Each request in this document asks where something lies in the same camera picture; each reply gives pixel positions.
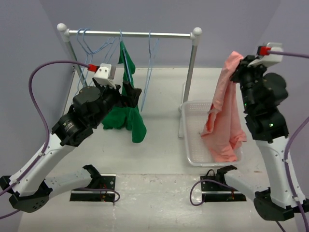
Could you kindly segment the light blue pink-shirt hanger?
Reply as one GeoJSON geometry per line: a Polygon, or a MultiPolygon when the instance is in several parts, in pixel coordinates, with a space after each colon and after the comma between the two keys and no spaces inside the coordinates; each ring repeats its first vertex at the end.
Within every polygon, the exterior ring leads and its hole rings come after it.
{"type": "Polygon", "coordinates": [[[156,58],[156,55],[157,55],[158,46],[159,46],[159,42],[160,42],[160,39],[157,39],[154,46],[151,47],[151,34],[152,34],[152,32],[149,31],[149,35],[148,35],[149,61],[148,61],[147,75],[146,75],[146,80],[145,80],[144,93],[143,93],[143,96],[142,96],[142,102],[141,102],[141,107],[140,107],[141,112],[144,109],[144,104],[145,104],[146,97],[147,97],[147,91],[148,91],[148,88],[149,88],[149,83],[150,83],[150,79],[151,79],[151,75],[152,75],[152,71],[153,71],[153,66],[154,66],[154,62],[155,62],[155,58],[156,58]]]}

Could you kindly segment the pink t shirt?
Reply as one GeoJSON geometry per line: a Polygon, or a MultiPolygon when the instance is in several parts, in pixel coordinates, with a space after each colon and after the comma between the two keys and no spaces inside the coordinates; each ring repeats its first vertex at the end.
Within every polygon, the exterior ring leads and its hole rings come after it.
{"type": "Polygon", "coordinates": [[[240,53],[233,51],[225,60],[201,133],[201,139],[215,162],[235,162],[235,150],[247,141],[239,117],[236,83],[230,80],[242,59],[240,53]]]}

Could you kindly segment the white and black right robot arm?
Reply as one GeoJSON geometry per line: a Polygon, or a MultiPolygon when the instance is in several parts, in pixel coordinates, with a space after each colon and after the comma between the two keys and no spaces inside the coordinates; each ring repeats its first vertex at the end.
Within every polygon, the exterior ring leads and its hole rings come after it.
{"type": "Polygon", "coordinates": [[[259,216],[267,221],[286,221],[296,213],[309,210],[309,200],[302,193],[288,148],[289,132],[279,104],[288,97],[284,78],[267,73],[268,64],[248,55],[239,62],[231,81],[240,84],[246,125],[256,142],[266,167],[270,186],[247,180],[230,165],[217,171],[215,184],[221,190],[234,189],[253,201],[259,216]]]}

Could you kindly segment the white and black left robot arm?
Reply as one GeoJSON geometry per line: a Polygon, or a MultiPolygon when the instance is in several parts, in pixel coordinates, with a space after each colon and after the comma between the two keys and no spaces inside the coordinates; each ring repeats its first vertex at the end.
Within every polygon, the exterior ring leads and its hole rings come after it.
{"type": "Polygon", "coordinates": [[[61,177],[48,177],[48,174],[93,134],[115,106],[135,108],[141,92],[128,81],[115,87],[95,82],[92,87],[82,88],[73,98],[68,112],[52,127],[47,143],[16,174],[1,177],[1,188],[11,194],[11,206],[16,211],[33,213],[64,192],[97,189],[101,175],[93,165],[85,165],[61,177]]]}

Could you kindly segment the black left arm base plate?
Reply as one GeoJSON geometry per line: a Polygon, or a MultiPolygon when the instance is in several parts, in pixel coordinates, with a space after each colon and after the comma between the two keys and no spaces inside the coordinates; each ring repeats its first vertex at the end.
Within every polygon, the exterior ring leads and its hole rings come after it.
{"type": "Polygon", "coordinates": [[[115,191],[116,175],[101,174],[93,185],[70,192],[70,202],[116,203],[119,194],[115,191]]]}

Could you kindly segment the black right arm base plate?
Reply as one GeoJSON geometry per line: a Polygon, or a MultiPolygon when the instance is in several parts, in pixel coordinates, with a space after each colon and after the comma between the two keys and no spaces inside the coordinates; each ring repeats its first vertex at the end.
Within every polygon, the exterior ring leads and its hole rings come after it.
{"type": "Polygon", "coordinates": [[[211,202],[245,202],[246,197],[230,188],[223,187],[213,182],[201,183],[202,200],[211,202]]]}

